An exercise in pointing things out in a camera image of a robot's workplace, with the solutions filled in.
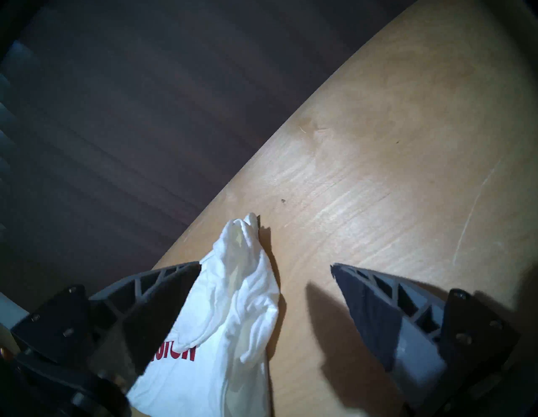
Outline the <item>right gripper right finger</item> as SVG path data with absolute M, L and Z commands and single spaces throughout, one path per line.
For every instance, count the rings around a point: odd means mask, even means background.
M 498 383 L 520 334 L 475 295 L 453 288 L 441 299 L 415 281 L 341 263 L 330 271 L 409 414 L 470 411 Z

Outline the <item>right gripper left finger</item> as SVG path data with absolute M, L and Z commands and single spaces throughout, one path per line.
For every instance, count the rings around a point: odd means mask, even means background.
M 200 274 L 189 262 L 123 278 L 88 296 L 66 287 L 13 327 L 14 392 L 125 392 L 142 375 Z

